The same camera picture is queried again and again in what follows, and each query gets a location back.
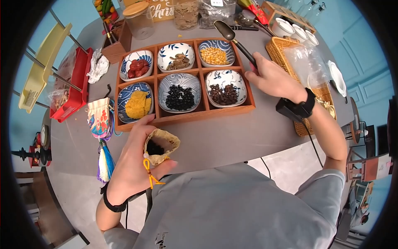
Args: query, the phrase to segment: yellow cord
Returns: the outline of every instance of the yellow cord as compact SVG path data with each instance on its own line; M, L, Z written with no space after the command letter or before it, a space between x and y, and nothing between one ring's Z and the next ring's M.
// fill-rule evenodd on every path
M149 176L149 183L150 183L150 188L153 189L153 184L152 184L152 179L155 180L155 185L156 184L166 184L165 182L159 182L158 180L156 180L156 178L152 175L152 173L150 172L150 167L149 167L149 160L147 158L144 159L144 167L146 169L146 171L148 172L148 176Z

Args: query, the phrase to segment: woven basket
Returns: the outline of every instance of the woven basket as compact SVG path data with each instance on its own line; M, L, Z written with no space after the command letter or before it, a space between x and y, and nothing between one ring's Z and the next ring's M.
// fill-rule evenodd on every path
M279 38L279 37L272 37L269 43L265 46L265 49L268 51L269 56L271 59L281 66L290 76L293 77L298 83L300 83L299 78L297 77L296 72L293 70L292 66L290 65L289 61L286 59L285 54L283 52L283 48L290 47L292 45L296 45L299 42L296 39L292 39L290 37ZM323 83L319 85L317 88L312 88L312 92L318 97L321 98L323 101L329 101L330 105L333 105L332 96L330 95L330 90L327 83ZM314 134L310 122L308 119L303 119L306 127L310 131L310 134ZM294 122L296 133L300 137L304 137L308 135L307 130L301 123Z

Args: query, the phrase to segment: white tassel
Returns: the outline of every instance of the white tassel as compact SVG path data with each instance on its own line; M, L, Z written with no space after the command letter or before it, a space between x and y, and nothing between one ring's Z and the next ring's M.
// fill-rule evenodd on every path
M106 164L106 157L103 148L101 148L99 153L98 166L99 166L99 177L104 182L109 182L110 179L108 177L108 166Z

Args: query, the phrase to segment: hand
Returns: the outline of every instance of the hand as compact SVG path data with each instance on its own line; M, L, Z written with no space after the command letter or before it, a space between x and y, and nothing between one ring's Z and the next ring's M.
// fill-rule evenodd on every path
M307 92L302 84L295 81L283 68L275 62L264 58L259 52L255 52L258 71L253 67L253 72L247 71L245 77L257 88L268 95L290 99L298 104L307 101Z
M128 197L150 187L148 172L143 165L143 154L146 138L156 129L146 124L154 118L155 114L146 115L131 129L106 192L108 201L114 206L122 204ZM176 165L177 162L173 160L165 160L156 168L151 169L151 173L159 180Z

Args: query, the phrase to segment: red container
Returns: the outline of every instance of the red container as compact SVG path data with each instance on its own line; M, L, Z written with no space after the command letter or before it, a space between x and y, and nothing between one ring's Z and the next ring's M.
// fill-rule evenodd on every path
M77 86L82 91L79 92L70 87L68 101L56 112L54 112L53 109L50 109L50 118L56 119L60 123L87 103L88 76L86 75L90 71L90 61L93 56L93 49L89 48L87 52L88 54L79 47L76 49L76 62L73 68L72 78L70 79L70 83Z

